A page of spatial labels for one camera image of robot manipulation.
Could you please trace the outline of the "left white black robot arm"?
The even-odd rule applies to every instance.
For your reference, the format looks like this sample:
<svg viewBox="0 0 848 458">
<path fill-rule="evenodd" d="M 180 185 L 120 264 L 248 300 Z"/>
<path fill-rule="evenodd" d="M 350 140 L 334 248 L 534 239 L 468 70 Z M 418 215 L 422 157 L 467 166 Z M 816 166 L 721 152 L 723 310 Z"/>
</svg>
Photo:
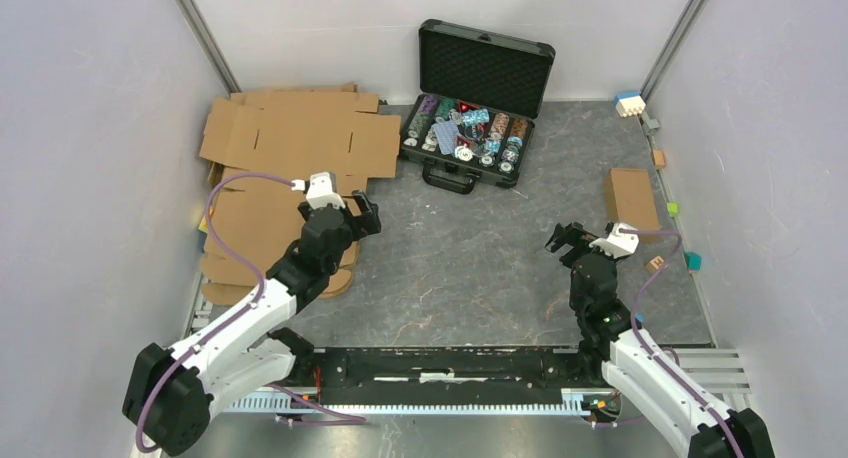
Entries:
<svg viewBox="0 0 848 458">
<path fill-rule="evenodd" d="M 352 198 L 357 215 L 319 199 L 301 203 L 300 238 L 241 301 L 190 337 L 139 352 L 122 405 L 139 450 L 179 455 L 218 414 L 256 389 L 283 379 L 302 385 L 312 377 L 310 345 L 283 324 L 328 288 L 353 243 L 380 232 L 378 205 L 360 190 Z"/>
</svg>

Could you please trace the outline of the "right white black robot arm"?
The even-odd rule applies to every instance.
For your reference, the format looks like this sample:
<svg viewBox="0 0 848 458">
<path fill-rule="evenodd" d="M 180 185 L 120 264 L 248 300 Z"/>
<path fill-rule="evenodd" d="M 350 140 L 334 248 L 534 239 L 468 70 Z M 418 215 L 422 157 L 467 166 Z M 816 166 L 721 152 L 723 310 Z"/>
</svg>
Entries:
<svg viewBox="0 0 848 458">
<path fill-rule="evenodd" d="M 577 222 L 555 226 L 545 248 L 570 248 L 559 260 L 570 271 L 580 378 L 607 383 L 630 400 L 680 457 L 774 456 L 764 420 L 751 408 L 733 409 L 686 374 L 637 319 L 639 301 L 619 298 L 618 263 L 641 238 L 661 234 L 623 222 L 609 223 L 603 236 Z"/>
</svg>

